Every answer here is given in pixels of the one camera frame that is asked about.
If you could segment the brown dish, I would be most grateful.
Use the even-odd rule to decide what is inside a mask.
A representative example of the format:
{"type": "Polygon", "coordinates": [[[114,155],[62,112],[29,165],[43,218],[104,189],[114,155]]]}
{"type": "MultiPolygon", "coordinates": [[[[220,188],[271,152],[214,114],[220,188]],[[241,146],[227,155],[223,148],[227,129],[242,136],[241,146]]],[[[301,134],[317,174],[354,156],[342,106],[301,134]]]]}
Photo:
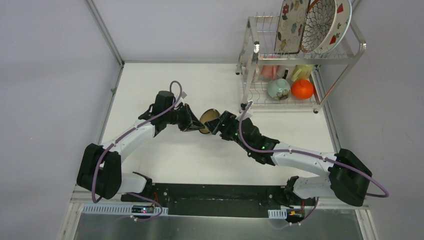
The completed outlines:
{"type": "Polygon", "coordinates": [[[209,134],[210,130],[206,127],[205,123],[218,119],[220,115],[220,112],[214,108],[206,110],[199,119],[200,123],[203,124],[203,128],[199,132],[204,135],[209,134]]]}

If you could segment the mint green bowl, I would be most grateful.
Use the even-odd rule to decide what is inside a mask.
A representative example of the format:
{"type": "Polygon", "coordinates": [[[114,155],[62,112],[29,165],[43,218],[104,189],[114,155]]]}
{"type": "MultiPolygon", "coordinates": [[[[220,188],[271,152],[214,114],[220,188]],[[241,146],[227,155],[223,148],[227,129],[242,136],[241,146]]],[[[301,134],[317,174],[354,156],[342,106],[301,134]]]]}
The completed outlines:
{"type": "Polygon", "coordinates": [[[271,80],[267,87],[267,93],[275,100],[286,100],[291,95],[291,86],[284,78],[271,80]]]}

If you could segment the pink mug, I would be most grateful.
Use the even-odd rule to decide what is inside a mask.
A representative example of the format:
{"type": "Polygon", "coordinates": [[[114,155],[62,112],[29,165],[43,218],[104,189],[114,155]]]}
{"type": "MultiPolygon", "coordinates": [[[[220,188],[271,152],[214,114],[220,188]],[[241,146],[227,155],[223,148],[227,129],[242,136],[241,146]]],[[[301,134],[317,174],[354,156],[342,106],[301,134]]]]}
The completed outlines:
{"type": "Polygon", "coordinates": [[[264,78],[274,80],[277,78],[278,65],[263,65],[260,74],[264,78]]]}

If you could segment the white mug black handle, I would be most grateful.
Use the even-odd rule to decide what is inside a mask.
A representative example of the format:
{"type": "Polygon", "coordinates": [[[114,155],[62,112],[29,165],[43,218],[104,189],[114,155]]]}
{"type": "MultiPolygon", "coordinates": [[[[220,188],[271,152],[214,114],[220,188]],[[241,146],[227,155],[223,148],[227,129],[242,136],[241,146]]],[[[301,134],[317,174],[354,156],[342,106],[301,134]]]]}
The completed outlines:
{"type": "Polygon", "coordinates": [[[288,81],[292,78],[295,67],[295,65],[279,65],[276,75],[279,79],[286,79],[288,81]]]}

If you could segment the orange bowl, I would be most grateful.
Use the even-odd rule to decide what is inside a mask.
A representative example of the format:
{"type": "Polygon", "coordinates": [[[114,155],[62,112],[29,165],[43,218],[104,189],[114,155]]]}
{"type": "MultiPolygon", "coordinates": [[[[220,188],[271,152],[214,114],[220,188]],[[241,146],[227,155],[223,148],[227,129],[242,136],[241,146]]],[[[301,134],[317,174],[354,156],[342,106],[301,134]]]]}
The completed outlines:
{"type": "Polygon", "coordinates": [[[314,92],[313,84],[307,79],[298,79],[291,86],[291,93],[301,100],[311,98],[314,92]]]}

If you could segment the pale yellow mug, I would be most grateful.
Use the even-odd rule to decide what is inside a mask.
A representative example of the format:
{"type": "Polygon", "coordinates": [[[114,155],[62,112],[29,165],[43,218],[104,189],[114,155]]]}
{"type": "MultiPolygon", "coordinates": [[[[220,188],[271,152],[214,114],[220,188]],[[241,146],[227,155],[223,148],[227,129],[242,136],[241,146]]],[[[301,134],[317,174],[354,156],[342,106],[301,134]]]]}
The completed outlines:
{"type": "Polygon", "coordinates": [[[308,80],[313,68],[313,64],[296,65],[291,76],[291,81],[308,80]]]}

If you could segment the square floral plate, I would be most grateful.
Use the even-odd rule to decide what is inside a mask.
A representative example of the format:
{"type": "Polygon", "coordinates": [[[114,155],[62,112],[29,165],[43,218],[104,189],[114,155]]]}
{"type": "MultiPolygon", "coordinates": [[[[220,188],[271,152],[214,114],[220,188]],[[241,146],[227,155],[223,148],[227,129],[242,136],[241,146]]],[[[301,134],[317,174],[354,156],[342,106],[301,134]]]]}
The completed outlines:
{"type": "Polygon", "coordinates": [[[282,2],[274,52],[277,54],[297,54],[301,50],[309,0],[284,0],[282,2]]]}

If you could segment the brown petal pattern plate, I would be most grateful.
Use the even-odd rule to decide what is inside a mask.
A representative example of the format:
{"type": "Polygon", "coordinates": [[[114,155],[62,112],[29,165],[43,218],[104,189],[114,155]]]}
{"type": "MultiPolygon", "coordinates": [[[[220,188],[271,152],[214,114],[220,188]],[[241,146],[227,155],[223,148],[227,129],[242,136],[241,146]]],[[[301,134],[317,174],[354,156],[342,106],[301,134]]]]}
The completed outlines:
{"type": "Polygon", "coordinates": [[[334,0],[314,0],[307,11],[301,50],[311,53],[318,50],[328,35],[336,15],[334,0]]]}

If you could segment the watermelon pattern round plate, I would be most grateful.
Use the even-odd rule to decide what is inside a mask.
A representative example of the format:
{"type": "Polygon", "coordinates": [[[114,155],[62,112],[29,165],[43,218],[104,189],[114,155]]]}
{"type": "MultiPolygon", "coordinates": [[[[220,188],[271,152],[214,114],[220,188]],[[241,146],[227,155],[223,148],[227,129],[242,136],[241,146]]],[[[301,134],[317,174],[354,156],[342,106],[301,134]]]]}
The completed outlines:
{"type": "Polygon", "coordinates": [[[316,16],[319,36],[323,39],[313,52],[323,55],[335,49],[346,34],[352,18],[352,3],[349,0],[323,0],[322,10],[316,16]]]}

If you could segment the beige cup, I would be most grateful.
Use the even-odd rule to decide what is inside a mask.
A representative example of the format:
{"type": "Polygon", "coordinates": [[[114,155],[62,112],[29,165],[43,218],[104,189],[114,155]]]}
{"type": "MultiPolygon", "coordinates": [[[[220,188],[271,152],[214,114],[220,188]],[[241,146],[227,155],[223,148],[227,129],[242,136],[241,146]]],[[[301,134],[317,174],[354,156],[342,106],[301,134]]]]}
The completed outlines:
{"type": "MultiPolygon", "coordinates": [[[[245,70],[244,70],[244,74],[246,77],[249,75],[251,65],[252,65],[252,60],[253,60],[253,54],[250,54],[245,66],[245,70]]],[[[252,83],[257,83],[259,80],[259,77],[260,77],[260,67],[256,65],[253,71],[252,83]]]]}

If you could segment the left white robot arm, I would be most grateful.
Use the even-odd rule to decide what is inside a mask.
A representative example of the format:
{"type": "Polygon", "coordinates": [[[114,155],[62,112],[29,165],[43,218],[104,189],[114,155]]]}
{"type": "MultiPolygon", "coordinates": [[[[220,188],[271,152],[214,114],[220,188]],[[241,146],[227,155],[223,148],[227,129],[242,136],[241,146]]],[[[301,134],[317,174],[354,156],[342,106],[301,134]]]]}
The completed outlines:
{"type": "Polygon", "coordinates": [[[153,189],[147,184],[151,179],[138,172],[123,173],[122,163],[168,125],[176,125],[182,132],[204,128],[188,104],[178,103],[172,92],[161,90],[149,109],[120,136],[85,148],[76,184],[106,200],[117,194],[133,193],[140,202],[149,201],[153,189]]]}

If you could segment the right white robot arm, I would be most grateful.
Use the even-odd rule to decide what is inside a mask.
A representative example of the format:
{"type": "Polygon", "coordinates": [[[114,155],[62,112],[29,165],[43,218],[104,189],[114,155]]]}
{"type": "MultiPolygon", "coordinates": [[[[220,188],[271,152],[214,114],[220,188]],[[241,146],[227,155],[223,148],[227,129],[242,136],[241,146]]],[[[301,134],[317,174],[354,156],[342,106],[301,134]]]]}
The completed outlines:
{"type": "Polygon", "coordinates": [[[261,134],[250,118],[239,121],[228,111],[201,123],[212,135],[219,134],[223,140],[237,143],[248,157],[262,165],[291,167],[314,174],[314,177],[289,178],[283,196],[290,205],[314,197],[336,197],[354,207],[364,204],[372,172],[348,149],[335,153],[290,146],[261,134]]]}

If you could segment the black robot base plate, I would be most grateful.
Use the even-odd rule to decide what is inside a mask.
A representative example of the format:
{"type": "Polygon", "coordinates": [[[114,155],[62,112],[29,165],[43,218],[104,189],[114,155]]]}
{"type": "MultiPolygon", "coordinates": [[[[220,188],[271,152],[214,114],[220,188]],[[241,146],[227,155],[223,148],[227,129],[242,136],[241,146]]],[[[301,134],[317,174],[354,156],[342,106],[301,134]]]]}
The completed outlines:
{"type": "Polygon", "coordinates": [[[269,210],[313,206],[314,197],[301,199],[293,190],[294,177],[288,188],[280,185],[224,185],[154,183],[147,181],[141,197],[158,200],[177,216],[267,218],[269,210]]]}

